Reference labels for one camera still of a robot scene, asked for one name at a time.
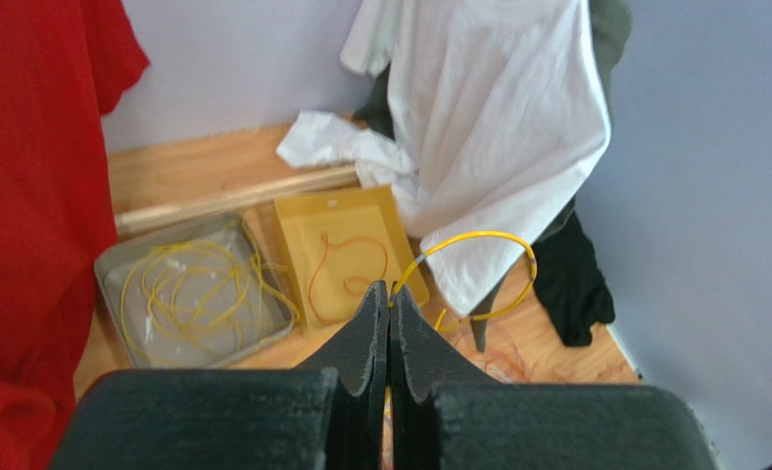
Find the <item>white crumpled fabric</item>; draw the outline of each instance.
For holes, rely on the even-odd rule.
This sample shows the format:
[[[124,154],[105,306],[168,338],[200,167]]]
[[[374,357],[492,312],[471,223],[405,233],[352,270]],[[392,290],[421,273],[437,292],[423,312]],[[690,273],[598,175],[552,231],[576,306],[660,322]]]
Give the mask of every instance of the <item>white crumpled fabric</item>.
[[[363,186],[391,184],[424,250],[473,230],[532,242],[609,142],[588,9],[587,0],[363,0],[342,60],[378,73],[391,54],[397,142],[303,112],[277,153],[292,166],[354,163]],[[521,255],[479,239],[427,262],[466,315]]]

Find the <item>white wall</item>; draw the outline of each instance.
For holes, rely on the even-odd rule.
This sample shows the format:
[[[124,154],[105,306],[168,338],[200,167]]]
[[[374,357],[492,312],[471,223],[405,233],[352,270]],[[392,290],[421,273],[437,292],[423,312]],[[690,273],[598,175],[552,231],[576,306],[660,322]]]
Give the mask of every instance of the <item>white wall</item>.
[[[772,2],[630,0],[614,136],[579,198],[645,378],[734,469],[772,462]]]
[[[339,52],[361,0],[123,0],[151,59],[103,120],[109,152],[347,112],[368,79]]]

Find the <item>yellow wire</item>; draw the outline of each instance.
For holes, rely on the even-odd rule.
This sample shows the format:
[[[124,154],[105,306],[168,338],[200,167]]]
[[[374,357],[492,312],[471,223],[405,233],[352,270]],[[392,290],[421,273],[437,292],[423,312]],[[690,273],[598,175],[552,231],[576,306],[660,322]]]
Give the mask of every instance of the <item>yellow wire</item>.
[[[140,293],[146,298],[146,313],[151,319],[152,325],[161,333],[167,337],[174,338],[179,341],[187,342],[201,351],[204,351],[208,355],[215,358],[222,358],[221,354],[214,352],[200,343],[199,340],[213,336],[223,329],[233,328],[236,336],[237,351],[244,348],[244,324],[258,324],[259,331],[263,330],[267,322],[265,322],[265,309],[264,303],[259,302],[259,308],[256,309],[247,296],[252,284],[256,284],[259,291],[259,299],[264,294],[268,294],[271,297],[277,299],[288,308],[291,309],[294,316],[294,323],[298,322],[301,318],[299,309],[284,296],[278,290],[268,286],[264,279],[265,269],[284,270],[284,266],[272,263],[264,263],[262,256],[259,252],[258,243],[255,237],[250,232],[244,220],[241,221],[244,235],[247,237],[253,254],[249,259],[243,263],[238,263],[235,257],[229,252],[229,250],[222,245],[213,242],[183,242],[172,245],[166,245],[161,247],[155,247],[145,257],[138,260],[132,267],[125,282],[122,285],[122,291],[120,295],[120,324],[121,331],[125,338],[125,342],[128,344],[128,348],[134,353],[147,357],[150,361],[156,361],[166,366],[180,366],[173,360],[159,357],[145,351],[140,345],[132,340],[131,335],[128,332],[126,315],[125,315],[125,300],[127,298],[127,290],[134,278],[137,271],[143,268],[143,272],[140,276]],[[223,227],[220,232],[223,232],[232,224],[228,224]],[[190,263],[189,266],[185,266],[183,269],[169,270],[163,268],[154,280],[151,282],[151,288],[149,289],[148,279],[151,271],[157,266],[163,264],[163,261],[168,257],[184,254],[184,253],[196,253],[197,256]],[[221,262],[224,267],[205,267],[198,266],[198,263],[204,259],[213,259],[216,262]],[[195,307],[177,304],[177,293],[183,286],[184,282],[191,276],[197,274],[211,274],[215,276],[220,274],[220,281],[215,284],[210,290],[208,290],[198,301]],[[171,285],[171,293],[169,301],[164,302],[161,300],[160,295],[167,286]],[[233,305],[224,311],[215,311],[206,309],[206,304],[213,299],[221,289],[229,284],[235,285],[236,300]],[[239,311],[239,307],[242,304],[246,304],[249,311],[258,311],[257,319],[235,319],[234,315]],[[181,320],[178,317],[179,312],[189,312],[190,315],[187,319]],[[196,323],[200,316],[212,316],[213,318],[203,325]],[[278,323],[269,323],[271,328],[278,326]],[[259,344],[266,344],[267,338],[262,338]]]
[[[516,298],[510,305],[500,308],[496,311],[492,311],[490,313],[482,313],[480,315],[475,316],[468,316],[466,318],[463,318],[453,324],[446,325],[444,327],[441,326],[441,322],[444,320],[444,315],[447,313],[446,309],[442,309],[441,313],[438,315],[438,319],[435,322],[435,330],[436,331],[449,331],[454,328],[457,328],[460,324],[462,324],[464,321],[481,321],[481,320],[487,320],[488,318],[493,318],[495,316],[501,315],[503,313],[508,313],[509,311],[513,310],[518,306],[523,300],[525,300],[525,297],[528,295],[528,291],[531,289],[531,286],[534,285],[534,280],[537,278],[537,258],[534,256],[534,250],[531,249],[531,245],[528,245],[525,240],[522,240],[521,238],[517,237],[516,235],[511,235],[509,233],[505,232],[499,232],[496,230],[480,230],[476,232],[468,232],[463,233],[461,235],[457,235],[453,238],[449,238],[438,245],[430,248],[429,250],[423,252],[421,256],[416,258],[410,265],[407,267],[407,269],[404,271],[404,274],[401,275],[401,278],[398,279],[398,283],[395,284],[395,288],[392,290],[392,296],[389,298],[389,308],[392,307],[395,301],[395,296],[398,295],[399,292],[401,292],[401,288],[404,287],[404,285],[407,284],[407,281],[409,281],[410,276],[412,273],[418,268],[418,266],[424,262],[429,256],[432,254],[449,247],[453,243],[460,242],[462,240],[469,240],[472,238],[483,238],[483,237],[493,237],[493,238],[503,238],[506,240],[510,240],[512,242],[515,242],[522,246],[522,248],[525,249],[525,253],[528,256],[528,260],[530,261],[530,268],[531,268],[531,275],[528,278],[528,282],[525,284],[525,288],[522,289],[522,293],[519,294],[519,297]]]

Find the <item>orange wire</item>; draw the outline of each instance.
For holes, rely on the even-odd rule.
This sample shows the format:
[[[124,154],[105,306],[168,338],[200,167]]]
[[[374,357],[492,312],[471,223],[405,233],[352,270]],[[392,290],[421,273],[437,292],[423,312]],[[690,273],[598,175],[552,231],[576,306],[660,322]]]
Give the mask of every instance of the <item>orange wire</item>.
[[[513,357],[510,357],[511,354],[507,354],[505,352],[502,352],[500,350],[497,350],[495,348],[487,347],[483,353],[481,353],[486,360],[484,361],[485,367],[482,368],[482,370],[485,373],[488,373],[487,368],[490,365],[494,365],[494,362],[497,360],[500,360],[502,362],[506,362],[515,372],[518,372],[523,379],[525,379],[527,382],[531,382],[531,374],[528,371],[528,367],[525,365],[525,360],[522,358],[522,354],[519,352],[519,348],[516,346],[516,341],[513,340],[513,337],[510,335],[507,329],[500,325],[496,325],[492,322],[488,322],[488,326],[492,326],[496,330],[500,331],[503,335],[506,336],[507,341],[510,343],[510,345],[513,347]],[[455,340],[451,342],[451,345],[453,348],[458,349],[458,344],[461,343],[461,340],[469,337],[471,333],[469,332],[463,332],[455,337]]]
[[[323,325],[330,325],[333,323],[339,323],[340,321],[344,320],[325,320],[322,318],[322,316],[319,314],[318,309],[316,308],[316,305],[314,304],[314,281],[316,280],[316,276],[319,274],[319,271],[322,270],[322,267],[325,266],[325,261],[328,259],[328,252],[331,250],[342,250],[348,245],[351,245],[353,243],[359,243],[359,242],[365,242],[369,244],[376,245],[380,250],[383,252],[383,272],[380,273],[379,276],[377,276],[377,279],[383,279],[383,276],[386,275],[386,269],[389,267],[389,251],[386,249],[386,245],[381,242],[380,240],[377,240],[376,238],[371,237],[353,237],[350,238],[342,243],[331,243],[328,241],[328,232],[322,232],[322,243],[325,244],[325,251],[322,253],[322,260],[319,262],[319,264],[316,266],[316,269],[314,270],[314,275],[311,276],[311,282],[308,284],[308,304],[311,306],[311,311],[314,313],[314,316],[317,320],[319,320],[320,323]],[[343,289],[346,291],[346,294],[349,294],[351,296],[361,296],[365,294],[365,290],[361,292],[355,292],[349,287],[350,282],[361,282],[365,286],[365,290],[368,289],[368,285],[371,284],[370,279],[366,279],[362,276],[351,276],[349,278],[346,278],[343,280]]]

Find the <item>red cloth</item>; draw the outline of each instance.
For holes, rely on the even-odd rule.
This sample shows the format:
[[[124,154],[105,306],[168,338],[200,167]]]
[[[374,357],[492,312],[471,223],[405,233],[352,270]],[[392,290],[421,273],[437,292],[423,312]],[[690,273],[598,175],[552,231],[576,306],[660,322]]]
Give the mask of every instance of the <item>red cloth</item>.
[[[99,119],[147,65],[120,0],[0,0],[0,469],[46,467],[75,407],[117,236]]]

